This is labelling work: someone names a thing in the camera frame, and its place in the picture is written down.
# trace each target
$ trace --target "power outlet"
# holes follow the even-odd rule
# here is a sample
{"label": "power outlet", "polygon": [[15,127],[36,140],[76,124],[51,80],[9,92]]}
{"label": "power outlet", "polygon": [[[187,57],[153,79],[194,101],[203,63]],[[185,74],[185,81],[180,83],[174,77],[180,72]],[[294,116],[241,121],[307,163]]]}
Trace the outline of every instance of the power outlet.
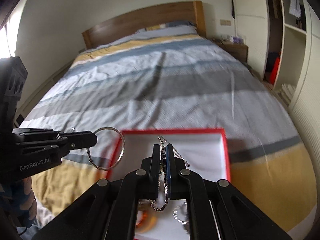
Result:
{"label": "power outlet", "polygon": [[220,19],[220,25],[231,26],[231,21]]}

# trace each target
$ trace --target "wooden nightstand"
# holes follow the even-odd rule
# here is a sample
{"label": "wooden nightstand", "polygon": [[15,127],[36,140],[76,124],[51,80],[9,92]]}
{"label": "wooden nightstand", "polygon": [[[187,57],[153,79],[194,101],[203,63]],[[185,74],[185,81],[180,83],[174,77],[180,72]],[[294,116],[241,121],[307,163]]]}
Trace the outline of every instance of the wooden nightstand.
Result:
{"label": "wooden nightstand", "polygon": [[228,52],[232,57],[236,58],[240,62],[247,62],[248,60],[248,46],[244,44],[233,44],[233,43],[221,43],[212,41],[217,44],[220,48]]}

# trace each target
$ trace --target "bedspread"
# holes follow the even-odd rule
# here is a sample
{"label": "bedspread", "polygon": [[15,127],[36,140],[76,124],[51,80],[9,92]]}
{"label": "bedspread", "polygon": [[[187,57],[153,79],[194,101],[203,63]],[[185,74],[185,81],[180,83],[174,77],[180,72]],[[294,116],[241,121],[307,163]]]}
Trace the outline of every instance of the bedspread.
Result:
{"label": "bedspread", "polygon": [[[317,204],[312,164],[290,117],[249,71],[196,34],[128,40],[80,54],[21,127],[69,132],[223,127],[231,181],[281,228],[300,239]],[[110,162],[116,134],[98,133],[92,158]],[[106,172],[85,149],[33,177],[54,215]]]}

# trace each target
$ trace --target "wooden headboard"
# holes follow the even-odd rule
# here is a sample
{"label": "wooden headboard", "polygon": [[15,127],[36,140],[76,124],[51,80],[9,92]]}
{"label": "wooden headboard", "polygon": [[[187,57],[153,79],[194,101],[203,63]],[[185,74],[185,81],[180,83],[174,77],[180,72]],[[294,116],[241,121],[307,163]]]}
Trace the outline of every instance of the wooden headboard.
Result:
{"label": "wooden headboard", "polygon": [[178,20],[193,22],[200,36],[206,37],[201,1],[174,2],[131,11],[106,20],[82,33],[87,49],[108,44],[138,29]]}

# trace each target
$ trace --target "metal screw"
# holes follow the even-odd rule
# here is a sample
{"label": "metal screw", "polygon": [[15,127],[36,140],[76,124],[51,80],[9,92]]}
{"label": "metal screw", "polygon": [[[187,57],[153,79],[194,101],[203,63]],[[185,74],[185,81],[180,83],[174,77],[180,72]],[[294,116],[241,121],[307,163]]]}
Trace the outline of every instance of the metal screw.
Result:
{"label": "metal screw", "polygon": [[229,182],[225,179],[220,179],[218,183],[221,187],[228,187],[229,186]]}
{"label": "metal screw", "polygon": [[146,171],[145,171],[144,169],[138,169],[138,170],[136,171],[136,174],[137,174],[138,176],[143,176],[143,175],[146,174]]}
{"label": "metal screw", "polygon": [[188,170],[188,169],[182,169],[181,171],[180,171],[180,173],[181,173],[181,175],[185,175],[185,176],[187,176],[187,175],[190,175],[190,170]]}
{"label": "metal screw", "polygon": [[108,184],[108,181],[106,179],[99,179],[97,182],[98,186],[104,187]]}

